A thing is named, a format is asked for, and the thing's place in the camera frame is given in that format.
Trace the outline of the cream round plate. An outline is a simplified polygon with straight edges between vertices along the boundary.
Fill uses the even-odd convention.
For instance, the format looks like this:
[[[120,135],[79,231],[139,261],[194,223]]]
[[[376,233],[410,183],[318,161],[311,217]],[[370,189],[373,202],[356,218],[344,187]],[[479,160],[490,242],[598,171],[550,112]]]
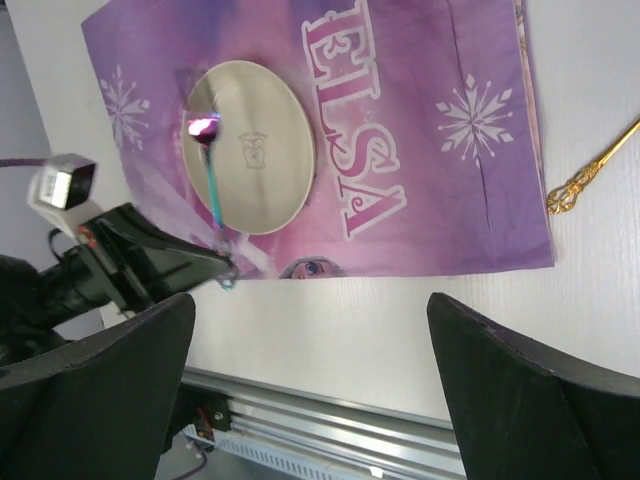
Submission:
[[[221,63],[187,100],[181,126],[187,177],[209,214],[208,179],[216,181],[225,227],[273,233],[300,212],[315,173],[315,143],[291,88],[262,65]]]

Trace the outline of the purple Elsa cloth placemat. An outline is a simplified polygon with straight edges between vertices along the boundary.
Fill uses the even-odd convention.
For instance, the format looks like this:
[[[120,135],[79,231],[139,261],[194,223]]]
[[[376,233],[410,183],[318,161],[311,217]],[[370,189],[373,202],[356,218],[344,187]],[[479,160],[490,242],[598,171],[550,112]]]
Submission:
[[[246,279],[427,277],[546,268],[535,99],[519,1],[110,1],[82,23],[136,207],[216,240],[196,83],[227,61],[283,80],[316,170],[293,221],[228,228]]]

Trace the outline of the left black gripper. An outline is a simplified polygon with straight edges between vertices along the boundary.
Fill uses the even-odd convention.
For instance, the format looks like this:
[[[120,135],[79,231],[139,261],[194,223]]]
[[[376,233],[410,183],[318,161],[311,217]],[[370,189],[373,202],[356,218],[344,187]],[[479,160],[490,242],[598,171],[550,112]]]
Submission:
[[[110,303],[140,313],[174,294],[209,281],[229,290],[235,264],[218,253],[159,229],[132,204],[111,209],[77,230],[76,244],[54,247],[62,234],[52,228],[47,245],[57,263],[36,274],[29,323],[53,329]]]

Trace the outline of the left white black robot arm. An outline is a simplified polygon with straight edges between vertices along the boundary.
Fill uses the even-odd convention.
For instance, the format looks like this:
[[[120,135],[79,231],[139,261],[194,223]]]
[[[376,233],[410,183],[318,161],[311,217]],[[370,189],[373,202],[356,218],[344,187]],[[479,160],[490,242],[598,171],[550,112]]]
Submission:
[[[126,203],[78,227],[78,245],[37,271],[1,258],[1,363],[65,344],[59,325],[110,303],[136,315],[211,280],[232,287],[238,269],[227,253],[197,246],[153,225]]]

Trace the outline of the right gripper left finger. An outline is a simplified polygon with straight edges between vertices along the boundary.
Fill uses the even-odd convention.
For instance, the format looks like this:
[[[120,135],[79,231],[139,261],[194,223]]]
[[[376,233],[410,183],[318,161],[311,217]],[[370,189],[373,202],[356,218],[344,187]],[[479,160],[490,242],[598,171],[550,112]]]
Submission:
[[[151,479],[195,324],[188,294],[1,370],[4,479]]]

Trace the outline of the iridescent metal fork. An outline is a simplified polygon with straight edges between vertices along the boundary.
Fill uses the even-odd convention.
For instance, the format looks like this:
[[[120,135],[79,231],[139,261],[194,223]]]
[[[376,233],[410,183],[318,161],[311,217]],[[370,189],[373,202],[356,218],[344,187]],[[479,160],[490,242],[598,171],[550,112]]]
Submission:
[[[213,168],[213,146],[220,133],[220,114],[213,108],[213,96],[208,91],[207,107],[204,110],[194,110],[188,106],[188,98],[193,87],[200,78],[201,70],[181,67],[174,71],[180,94],[184,103],[185,123],[188,135],[201,146],[204,166],[208,182],[209,202],[211,206],[213,228],[215,231],[215,245],[219,256],[231,258],[232,247],[225,232],[225,223],[221,211],[218,188]]]

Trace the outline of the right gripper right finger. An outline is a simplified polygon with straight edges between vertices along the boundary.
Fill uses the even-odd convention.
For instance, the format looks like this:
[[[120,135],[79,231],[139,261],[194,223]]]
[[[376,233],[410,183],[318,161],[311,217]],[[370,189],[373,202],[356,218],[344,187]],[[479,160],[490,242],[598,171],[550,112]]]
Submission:
[[[469,479],[636,479],[639,380],[434,293],[431,342]]]

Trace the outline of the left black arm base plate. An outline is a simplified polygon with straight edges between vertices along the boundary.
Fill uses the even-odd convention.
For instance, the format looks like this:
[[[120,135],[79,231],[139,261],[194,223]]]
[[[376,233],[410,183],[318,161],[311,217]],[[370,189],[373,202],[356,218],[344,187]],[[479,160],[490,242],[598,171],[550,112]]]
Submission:
[[[182,383],[170,417],[164,451],[169,450],[176,435],[190,428],[197,441],[214,444],[217,432],[228,432],[232,428],[229,400],[224,393]]]

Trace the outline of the gold metal spoon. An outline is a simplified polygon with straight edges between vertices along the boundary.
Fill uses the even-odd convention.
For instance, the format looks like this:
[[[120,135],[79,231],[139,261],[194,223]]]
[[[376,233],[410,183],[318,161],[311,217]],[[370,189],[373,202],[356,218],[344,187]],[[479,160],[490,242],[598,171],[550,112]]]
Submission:
[[[559,215],[572,210],[585,188],[638,129],[639,119],[636,119],[599,157],[585,164],[563,185],[550,191],[546,197],[547,212],[550,215]]]

